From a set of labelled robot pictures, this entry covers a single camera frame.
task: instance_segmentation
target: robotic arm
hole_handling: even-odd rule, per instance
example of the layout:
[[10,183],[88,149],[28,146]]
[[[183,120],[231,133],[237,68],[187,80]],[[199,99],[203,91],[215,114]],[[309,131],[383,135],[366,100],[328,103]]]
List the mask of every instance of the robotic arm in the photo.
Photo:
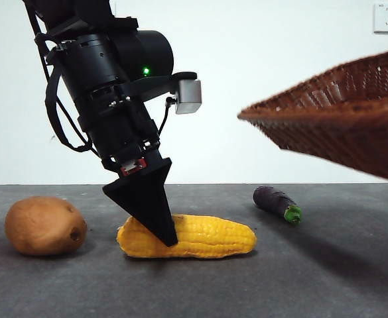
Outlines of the robotic arm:
[[[201,105],[201,83],[193,72],[172,74],[173,53],[157,31],[139,31],[136,19],[115,18],[108,0],[23,0],[48,85],[46,110],[56,136],[72,150],[93,151],[119,178],[103,187],[116,204],[167,246],[177,243],[164,191],[170,158],[159,152],[160,132],[144,102],[171,93],[168,108],[193,113]],[[45,24],[42,33],[37,17]],[[55,43],[48,49],[47,41]],[[53,66],[51,75],[46,64]],[[72,146],[57,113],[62,78],[88,139]]]

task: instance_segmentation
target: toy vegetable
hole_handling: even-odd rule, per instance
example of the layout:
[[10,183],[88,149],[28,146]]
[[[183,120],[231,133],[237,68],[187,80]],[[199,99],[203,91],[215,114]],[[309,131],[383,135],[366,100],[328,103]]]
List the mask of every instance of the toy vegetable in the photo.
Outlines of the toy vegetable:
[[300,207],[287,194],[274,187],[258,187],[254,191],[253,200],[260,209],[280,215],[289,223],[298,224],[301,221]]

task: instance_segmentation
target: potato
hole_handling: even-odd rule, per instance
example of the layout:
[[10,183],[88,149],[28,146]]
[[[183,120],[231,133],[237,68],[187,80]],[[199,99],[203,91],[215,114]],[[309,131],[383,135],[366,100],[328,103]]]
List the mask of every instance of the potato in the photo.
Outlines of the potato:
[[14,203],[5,218],[5,234],[25,255],[57,255],[77,250],[86,237],[82,214],[57,197],[28,197]]

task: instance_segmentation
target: white wall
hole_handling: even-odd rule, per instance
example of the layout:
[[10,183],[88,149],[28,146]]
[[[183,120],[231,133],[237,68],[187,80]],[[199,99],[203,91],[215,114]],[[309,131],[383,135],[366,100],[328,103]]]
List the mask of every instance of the white wall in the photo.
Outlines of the white wall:
[[[162,134],[161,153],[173,161],[168,183],[384,181],[279,150],[236,117],[336,64],[388,50],[388,35],[372,33],[374,1],[116,1],[119,16],[137,17],[140,29],[168,38],[175,72],[192,70],[202,80],[202,108],[171,113]],[[113,181],[93,154],[53,138],[32,38],[23,2],[0,0],[0,184]],[[157,125],[164,99],[147,103]],[[76,118],[70,98],[63,100]]]

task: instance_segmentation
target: corn cob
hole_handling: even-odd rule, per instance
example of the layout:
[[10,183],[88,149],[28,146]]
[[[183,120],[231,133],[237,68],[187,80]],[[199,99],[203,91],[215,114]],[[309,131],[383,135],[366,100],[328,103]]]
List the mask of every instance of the corn cob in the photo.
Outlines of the corn cob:
[[129,256],[139,258],[223,258],[253,250],[257,238],[244,224],[218,217],[174,214],[178,244],[164,245],[138,220],[128,218],[117,232],[117,242]]

